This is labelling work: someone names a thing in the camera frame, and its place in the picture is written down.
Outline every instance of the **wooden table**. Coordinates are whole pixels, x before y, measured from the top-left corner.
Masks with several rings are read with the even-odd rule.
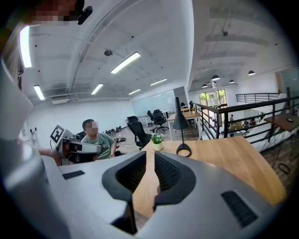
[[[187,111],[190,111],[190,108],[183,108],[183,109],[181,109],[181,112],[187,112]]]
[[[165,141],[161,152],[175,154],[181,141]],[[186,141],[192,150],[189,158],[207,162],[226,169],[259,192],[271,205],[286,198],[285,189],[268,162],[242,136],[206,140]],[[155,160],[151,142],[146,151],[146,172],[133,194],[135,211],[150,217],[153,214],[154,198],[157,195],[159,180],[155,174]],[[186,151],[179,152],[184,156]]]
[[[200,114],[199,113],[195,113],[195,114],[193,114],[191,111],[188,111],[188,112],[183,112],[183,115],[184,115],[184,117],[187,119],[187,120],[192,120],[192,119],[197,119],[197,118],[199,118],[200,117]],[[176,114],[172,114],[171,116],[169,116],[169,118],[167,119],[167,122],[168,122],[168,128],[169,128],[169,132],[170,132],[170,138],[171,138],[171,140],[173,140],[173,138],[172,138],[172,132],[171,132],[171,127],[170,127],[170,121],[174,121],[174,119],[175,119],[175,117],[176,117]]]

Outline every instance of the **man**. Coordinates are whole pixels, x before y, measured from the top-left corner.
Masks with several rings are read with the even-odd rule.
[[[85,120],[82,124],[86,136],[81,143],[96,144],[103,147],[102,153],[98,154],[98,160],[114,158],[123,155],[120,151],[116,151],[116,142],[106,133],[98,133],[98,125],[93,119]]]

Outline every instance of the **wooden desk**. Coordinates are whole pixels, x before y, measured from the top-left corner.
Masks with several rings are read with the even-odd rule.
[[[175,154],[181,141],[165,141],[161,152]],[[242,136],[206,140],[186,141],[192,150],[189,158],[207,162],[226,169],[243,182],[258,191],[271,205],[286,198],[285,189],[279,178],[259,154]],[[159,180],[155,174],[155,160],[151,142],[143,148],[146,151],[146,172],[133,194],[135,211],[150,217],[153,214],[154,198],[157,195]]]
[[[181,112],[186,112],[186,111],[190,111],[190,108],[181,109]]]
[[[188,112],[183,112],[183,115],[184,115],[184,117],[187,119],[187,120],[192,120],[192,119],[197,119],[197,118],[199,118],[200,117],[200,114],[199,113],[195,113],[195,114],[193,114],[191,111],[188,111]],[[174,121],[174,119],[175,119],[175,117],[176,117],[176,114],[172,114],[171,116],[169,116],[169,118],[167,119],[167,122],[168,122],[168,128],[169,128],[169,133],[170,133],[170,138],[171,138],[171,140],[173,140],[173,138],[172,138],[172,132],[171,132],[171,127],[170,127],[170,121]]]
[[[286,119],[292,119],[294,122],[289,122]],[[285,131],[291,132],[299,126],[299,117],[290,113],[281,113],[274,117],[265,118],[264,121],[271,123]]]

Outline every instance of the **black desk lamp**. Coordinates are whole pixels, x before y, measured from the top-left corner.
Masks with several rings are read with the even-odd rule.
[[[177,107],[177,112],[176,112],[176,117],[174,119],[172,127],[174,129],[178,129],[178,130],[182,131],[182,140],[183,140],[183,143],[177,148],[177,154],[179,151],[184,149],[189,152],[188,156],[186,156],[186,157],[189,157],[192,152],[191,152],[190,147],[188,145],[184,144],[184,136],[183,136],[183,129],[186,129],[189,127],[189,122],[186,120],[186,118],[183,116],[183,114],[181,112],[178,97],[176,97],[176,107]]]

